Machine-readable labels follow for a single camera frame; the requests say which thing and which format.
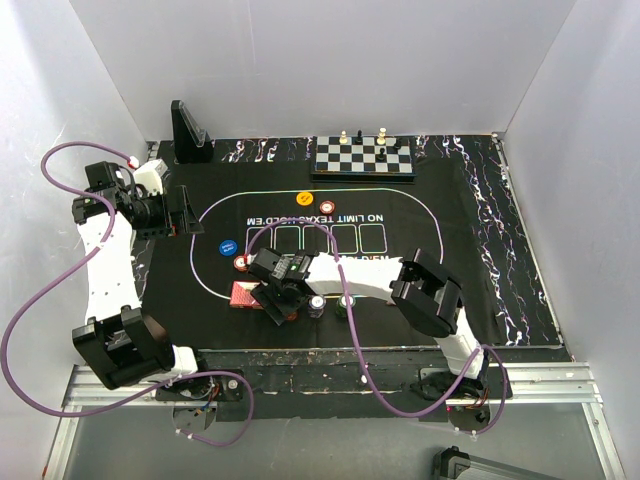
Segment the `blue poker chip stack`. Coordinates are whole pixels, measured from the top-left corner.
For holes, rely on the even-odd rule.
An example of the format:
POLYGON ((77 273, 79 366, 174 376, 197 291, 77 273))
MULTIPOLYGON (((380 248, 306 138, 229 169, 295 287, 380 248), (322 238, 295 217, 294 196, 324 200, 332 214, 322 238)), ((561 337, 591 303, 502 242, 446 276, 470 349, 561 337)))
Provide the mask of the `blue poker chip stack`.
POLYGON ((324 314, 326 308, 326 299, 322 295, 311 296, 307 303, 308 315, 312 319, 319 319, 324 314))

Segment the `blue small blind button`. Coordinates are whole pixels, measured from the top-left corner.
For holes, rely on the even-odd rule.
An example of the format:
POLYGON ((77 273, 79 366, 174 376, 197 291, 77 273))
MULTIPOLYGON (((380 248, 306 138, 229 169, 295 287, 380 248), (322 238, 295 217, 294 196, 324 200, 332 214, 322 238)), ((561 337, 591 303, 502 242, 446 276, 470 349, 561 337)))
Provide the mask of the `blue small blind button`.
POLYGON ((223 240, 218 246, 218 251, 222 256, 233 256, 238 251, 238 244, 231 239, 223 240))

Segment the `red chips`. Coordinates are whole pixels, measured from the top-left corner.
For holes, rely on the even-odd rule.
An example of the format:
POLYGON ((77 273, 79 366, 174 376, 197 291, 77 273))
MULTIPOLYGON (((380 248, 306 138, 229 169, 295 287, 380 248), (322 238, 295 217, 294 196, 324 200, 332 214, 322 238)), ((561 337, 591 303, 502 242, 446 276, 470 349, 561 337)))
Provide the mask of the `red chips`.
POLYGON ((249 267, 249 261, 246 255, 239 255, 233 261, 233 266, 240 272, 246 272, 249 267))
POLYGON ((331 201, 324 201, 320 205, 320 211, 325 215, 332 214, 334 210, 335 210, 335 204, 331 201))

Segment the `yellow big blind button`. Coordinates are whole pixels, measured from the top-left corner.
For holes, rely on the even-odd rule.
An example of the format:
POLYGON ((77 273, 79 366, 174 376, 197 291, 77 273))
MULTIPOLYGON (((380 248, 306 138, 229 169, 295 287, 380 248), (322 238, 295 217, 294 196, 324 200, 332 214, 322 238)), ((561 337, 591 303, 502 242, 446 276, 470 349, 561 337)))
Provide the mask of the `yellow big blind button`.
POLYGON ((314 202, 314 195, 309 191, 302 191, 296 195, 296 202, 301 206, 309 206, 314 202))

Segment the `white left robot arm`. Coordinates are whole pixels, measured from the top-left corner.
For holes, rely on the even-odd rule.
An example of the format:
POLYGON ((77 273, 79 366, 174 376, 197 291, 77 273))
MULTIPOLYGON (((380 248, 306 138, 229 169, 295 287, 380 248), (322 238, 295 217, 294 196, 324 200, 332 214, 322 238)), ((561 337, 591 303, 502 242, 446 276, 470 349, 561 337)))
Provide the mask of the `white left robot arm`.
POLYGON ((73 344, 110 390, 140 381, 178 377, 193 400, 213 386, 190 347, 172 344, 167 330, 142 309, 132 249, 136 240, 198 234, 201 224, 183 185, 168 187, 168 167, 151 160, 135 170, 114 162, 86 167, 87 188, 72 214, 87 254, 89 297, 85 323, 72 332, 73 344))

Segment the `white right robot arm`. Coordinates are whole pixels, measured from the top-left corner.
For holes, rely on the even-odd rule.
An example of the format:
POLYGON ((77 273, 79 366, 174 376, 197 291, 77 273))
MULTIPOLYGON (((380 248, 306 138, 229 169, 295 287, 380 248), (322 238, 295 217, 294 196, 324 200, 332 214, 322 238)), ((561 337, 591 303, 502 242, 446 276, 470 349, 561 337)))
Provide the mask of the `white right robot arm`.
POLYGON ((436 340, 460 395, 475 397, 488 386, 484 352, 466 318, 460 283, 421 249, 367 260, 304 251, 285 256, 262 248, 248 260, 248 273, 258 280, 251 296, 276 324, 313 296, 347 293, 391 302, 414 330, 436 340))

